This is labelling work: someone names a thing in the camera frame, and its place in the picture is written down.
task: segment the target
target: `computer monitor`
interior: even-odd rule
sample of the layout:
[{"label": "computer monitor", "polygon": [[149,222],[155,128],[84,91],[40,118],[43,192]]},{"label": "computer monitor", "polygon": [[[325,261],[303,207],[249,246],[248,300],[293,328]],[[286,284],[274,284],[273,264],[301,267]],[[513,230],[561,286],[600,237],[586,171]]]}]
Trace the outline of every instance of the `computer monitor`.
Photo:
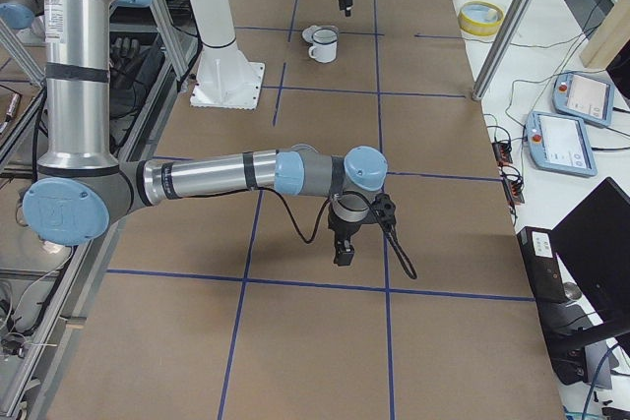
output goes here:
[{"label": "computer monitor", "polygon": [[549,238],[603,320],[557,340],[550,351],[566,352],[616,337],[630,354],[630,197],[612,178],[604,179]]}]

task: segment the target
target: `white screen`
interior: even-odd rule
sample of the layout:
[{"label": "white screen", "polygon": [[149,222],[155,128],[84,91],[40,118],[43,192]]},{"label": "white screen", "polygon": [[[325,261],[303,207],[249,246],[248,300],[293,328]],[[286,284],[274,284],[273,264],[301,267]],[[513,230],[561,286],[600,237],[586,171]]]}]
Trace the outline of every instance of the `white screen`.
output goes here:
[{"label": "white screen", "polygon": [[547,115],[540,115],[539,118],[547,161],[586,169],[587,159],[578,122]]},{"label": "white screen", "polygon": [[602,118],[607,92],[608,84],[574,75],[567,107],[595,118]]}]

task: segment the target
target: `white pillar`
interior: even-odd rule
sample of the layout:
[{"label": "white pillar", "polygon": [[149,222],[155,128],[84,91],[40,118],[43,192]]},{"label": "white pillar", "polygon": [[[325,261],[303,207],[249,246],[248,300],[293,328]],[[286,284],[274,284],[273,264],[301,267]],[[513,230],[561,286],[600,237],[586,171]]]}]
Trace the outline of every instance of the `white pillar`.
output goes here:
[{"label": "white pillar", "polygon": [[190,0],[204,50],[194,106],[256,108],[265,65],[250,63],[238,49],[228,0]]}]

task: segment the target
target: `white desk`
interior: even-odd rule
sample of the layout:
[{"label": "white desk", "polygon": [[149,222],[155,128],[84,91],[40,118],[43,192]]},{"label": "white desk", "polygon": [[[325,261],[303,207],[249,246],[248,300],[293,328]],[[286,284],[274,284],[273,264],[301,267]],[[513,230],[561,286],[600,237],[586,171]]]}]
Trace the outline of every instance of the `white desk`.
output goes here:
[{"label": "white desk", "polygon": [[[453,0],[456,11],[459,13],[460,7],[469,1],[471,0]],[[511,0],[484,1],[494,3],[504,9],[507,9],[511,2]],[[548,45],[576,37],[581,31],[582,29],[563,0],[535,0],[525,15],[512,42],[524,45]],[[474,38],[474,36],[466,33],[463,33],[463,35],[464,38]],[[505,114],[505,109],[510,101],[512,83],[515,80],[540,81],[557,73],[556,68],[563,62],[567,52],[574,49],[578,42],[569,42],[546,49],[510,46],[498,73],[494,77],[486,96],[483,98],[483,111],[493,114],[498,119],[499,125],[510,132],[512,138],[520,137],[522,128]],[[565,70],[585,71],[580,61],[579,53],[586,44],[586,41],[581,44],[567,63]],[[471,62],[472,73],[475,76],[478,74],[489,49],[489,44],[467,41],[467,52]],[[541,85],[517,83],[513,104],[510,109],[512,116],[524,123],[534,105],[535,110],[552,111],[551,88],[553,84],[554,80],[545,88],[546,83]],[[544,93],[535,104],[536,98],[543,89]],[[615,96],[615,106],[627,108],[619,92]],[[488,117],[487,122],[488,124],[493,123],[491,117]],[[611,127],[630,133],[630,115],[614,112]],[[630,146],[628,139],[613,132],[592,126],[587,128],[593,147],[618,148]],[[490,136],[494,135],[493,130],[490,129],[489,132]],[[499,131],[497,137],[502,139],[504,135]],[[630,193],[630,150],[597,152],[598,175],[592,178],[582,178],[538,170],[534,167],[527,148],[523,152],[521,152],[521,148],[521,142],[515,142],[512,151],[515,166],[522,170],[525,176],[524,197],[526,203],[517,207],[518,220],[516,222],[516,231],[519,231],[523,226],[553,228],[606,176],[612,176],[626,192]],[[563,279],[566,280],[567,278],[569,276],[564,270]],[[580,301],[580,303],[584,305],[584,310],[587,313],[593,310],[588,302],[583,304]],[[592,319],[594,323],[600,322],[597,317],[592,317]],[[618,350],[613,354],[620,357]],[[629,372],[630,368],[623,359],[621,359],[620,363],[619,371]],[[588,386],[579,383],[578,385],[565,387],[559,382],[558,386],[564,405],[570,411],[582,411]],[[630,410],[630,379],[613,377],[612,392],[602,392],[599,395],[600,400],[608,398],[614,399],[611,406]],[[600,414],[600,407],[601,403],[595,404],[591,402],[590,412]]]}]

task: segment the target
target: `white mug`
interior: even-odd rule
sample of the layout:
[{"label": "white mug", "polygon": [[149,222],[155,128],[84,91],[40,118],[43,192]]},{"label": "white mug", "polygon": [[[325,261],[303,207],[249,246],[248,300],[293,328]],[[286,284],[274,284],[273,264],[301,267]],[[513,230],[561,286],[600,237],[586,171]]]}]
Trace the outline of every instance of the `white mug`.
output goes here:
[{"label": "white mug", "polygon": [[338,34],[331,29],[318,29],[313,32],[313,46],[308,55],[319,63],[330,63],[337,57]]}]

